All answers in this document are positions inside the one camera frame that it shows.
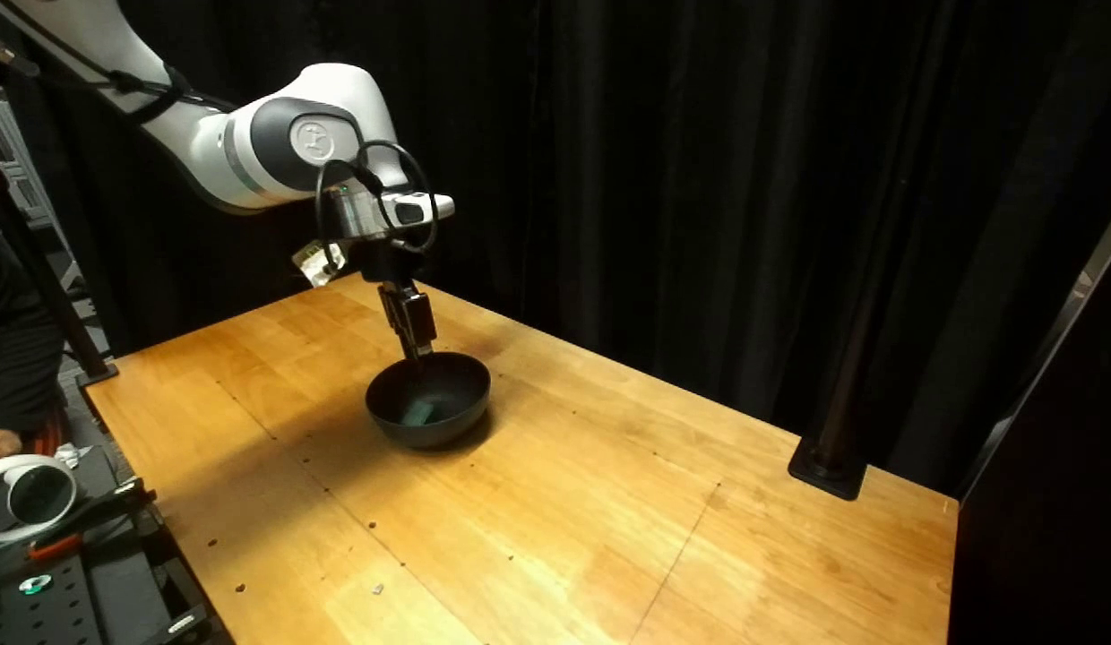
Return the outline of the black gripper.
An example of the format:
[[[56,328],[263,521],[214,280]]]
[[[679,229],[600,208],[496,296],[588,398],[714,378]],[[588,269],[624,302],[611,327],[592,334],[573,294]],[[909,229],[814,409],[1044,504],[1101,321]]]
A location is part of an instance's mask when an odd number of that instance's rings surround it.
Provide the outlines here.
[[[455,198],[423,187],[371,190],[359,180],[317,194],[317,235],[295,254],[295,269],[326,288],[343,269],[378,269],[379,251],[423,254],[438,226],[455,214]],[[391,328],[408,359],[432,355],[438,339],[432,296],[417,288],[379,288]]]

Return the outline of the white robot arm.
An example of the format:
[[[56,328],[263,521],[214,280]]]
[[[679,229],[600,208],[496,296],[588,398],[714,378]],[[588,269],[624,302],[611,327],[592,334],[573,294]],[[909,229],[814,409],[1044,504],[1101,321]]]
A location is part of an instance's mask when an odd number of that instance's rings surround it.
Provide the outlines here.
[[[423,254],[455,214],[359,65],[317,59],[264,97],[219,108],[187,89],[117,0],[0,0],[0,19],[146,134],[214,208],[263,214],[307,199],[318,234],[295,251],[307,288],[331,288],[365,246]]]

